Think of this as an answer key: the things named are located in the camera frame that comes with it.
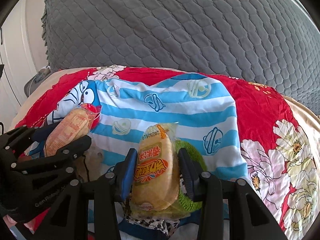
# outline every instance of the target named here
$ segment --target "packaged snack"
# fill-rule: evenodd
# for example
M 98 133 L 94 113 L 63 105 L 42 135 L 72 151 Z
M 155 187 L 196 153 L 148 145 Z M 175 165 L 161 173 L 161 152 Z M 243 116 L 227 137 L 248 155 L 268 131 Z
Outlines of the packaged snack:
M 88 110 L 88 105 L 82 104 L 73 109 L 52 131 L 44 145 L 45 157 L 55 155 L 58 149 L 89 132 L 100 113 Z
M 130 202 L 132 212 L 136 211 L 139 217 L 158 213 L 167 218 L 167 214 L 172 213 L 172 204 L 178 199 L 176 127 L 176 123 L 150 126 L 141 138 Z
M 186 148 L 191 160 L 196 161 L 200 164 L 204 171 L 207 171 L 207 166 L 203 160 L 203 157 L 198 150 L 186 141 L 176 139 L 175 141 L 176 152 L 181 148 Z M 149 210 L 145 211 L 139 206 L 129 203 L 124 206 L 124 212 L 129 223 L 145 226 L 145 221 L 155 219 L 162 223 L 163 220 L 167 223 L 170 220 L 178 220 L 181 218 L 188 217 L 191 212 L 201 208 L 202 202 L 193 202 L 188 196 L 184 186 L 182 175 L 180 174 L 180 190 L 178 199 L 168 208 L 161 211 Z

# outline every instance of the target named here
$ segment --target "green knitted fabric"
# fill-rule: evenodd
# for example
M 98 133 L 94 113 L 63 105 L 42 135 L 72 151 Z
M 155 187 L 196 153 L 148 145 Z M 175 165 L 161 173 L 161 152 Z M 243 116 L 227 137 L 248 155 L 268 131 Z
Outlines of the green knitted fabric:
M 192 144 L 186 141 L 175 141 L 175 144 L 177 153 L 181 148 L 186 148 L 190 155 L 190 159 L 199 162 L 204 171 L 207 170 L 202 155 Z M 184 195 L 181 189 L 179 191 L 179 203 L 188 212 L 196 211 L 202 206 L 202 202 L 193 202 L 188 196 Z

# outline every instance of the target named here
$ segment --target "gray quilted blanket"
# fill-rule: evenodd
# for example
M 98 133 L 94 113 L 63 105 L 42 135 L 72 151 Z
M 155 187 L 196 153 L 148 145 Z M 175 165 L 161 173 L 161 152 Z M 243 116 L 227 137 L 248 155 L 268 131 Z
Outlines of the gray quilted blanket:
M 267 84 L 320 114 L 320 34 L 291 0 L 45 0 L 52 69 L 126 65 Z

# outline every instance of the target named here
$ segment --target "packaged bread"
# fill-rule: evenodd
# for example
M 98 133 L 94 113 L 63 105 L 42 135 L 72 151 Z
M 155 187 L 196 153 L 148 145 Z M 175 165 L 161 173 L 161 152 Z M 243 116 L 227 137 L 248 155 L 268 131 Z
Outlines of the packaged bread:
M 89 132 L 97 113 L 93 113 L 86 108 L 87 106 L 80 106 L 73 109 L 57 125 L 45 142 L 45 157 L 55 155 L 58 149 Z
M 176 126 L 157 124 L 143 134 L 130 205 L 144 211 L 161 211 L 177 200 L 180 180 L 174 144 Z

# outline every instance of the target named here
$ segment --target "doraemon print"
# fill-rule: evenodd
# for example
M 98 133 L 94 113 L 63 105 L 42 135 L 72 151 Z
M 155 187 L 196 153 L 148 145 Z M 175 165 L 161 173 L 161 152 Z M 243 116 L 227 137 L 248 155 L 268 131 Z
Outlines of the doraemon print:
M 104 170 L 123 161 L 130 148 L 138 149 L 149 126 L 178 122 L 176 136 L 198 149 L 210 172 L 222 179 L 247 175 L 240 154 L 235 101 L 220 81 L 185 73 L 147 86 L 117 77 L 97 80 L 100 72 L 94 80 L 74 87 L 49 114 L 48 123 L 59 121 L 81 103 L 102 105 L 99 124 L 92 133 L 104 150 Z

